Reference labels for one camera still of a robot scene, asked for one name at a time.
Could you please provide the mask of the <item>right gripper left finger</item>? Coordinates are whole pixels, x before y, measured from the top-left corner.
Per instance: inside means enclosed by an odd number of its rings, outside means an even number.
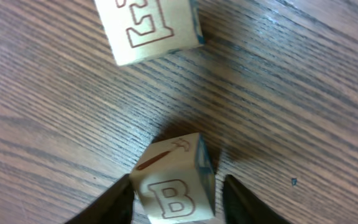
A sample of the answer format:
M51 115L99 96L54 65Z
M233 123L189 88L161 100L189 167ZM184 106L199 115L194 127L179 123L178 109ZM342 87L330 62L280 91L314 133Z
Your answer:
M131 224L135 192L129 174L65 224Z

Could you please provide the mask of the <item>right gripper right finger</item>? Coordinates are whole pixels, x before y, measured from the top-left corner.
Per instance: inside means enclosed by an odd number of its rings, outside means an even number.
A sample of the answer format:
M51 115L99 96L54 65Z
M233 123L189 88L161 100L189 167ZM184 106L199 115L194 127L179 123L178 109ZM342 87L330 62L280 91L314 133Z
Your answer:
M222 198L227 224L285 224L283 217L233 175L225 176Z

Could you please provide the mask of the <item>wooden letter B block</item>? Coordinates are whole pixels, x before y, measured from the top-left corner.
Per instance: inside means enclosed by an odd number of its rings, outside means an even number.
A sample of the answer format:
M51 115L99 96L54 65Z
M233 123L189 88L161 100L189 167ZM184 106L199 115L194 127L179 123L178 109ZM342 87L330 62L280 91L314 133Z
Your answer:
M150 144L129 178L152 224L215 216L216 179L200 133Z

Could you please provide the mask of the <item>wooden letter E block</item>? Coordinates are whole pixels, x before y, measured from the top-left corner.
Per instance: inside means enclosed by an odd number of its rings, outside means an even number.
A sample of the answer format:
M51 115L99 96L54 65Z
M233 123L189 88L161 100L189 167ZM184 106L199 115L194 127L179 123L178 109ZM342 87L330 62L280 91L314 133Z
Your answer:
M204 45L192 0L95 0L118 66Z

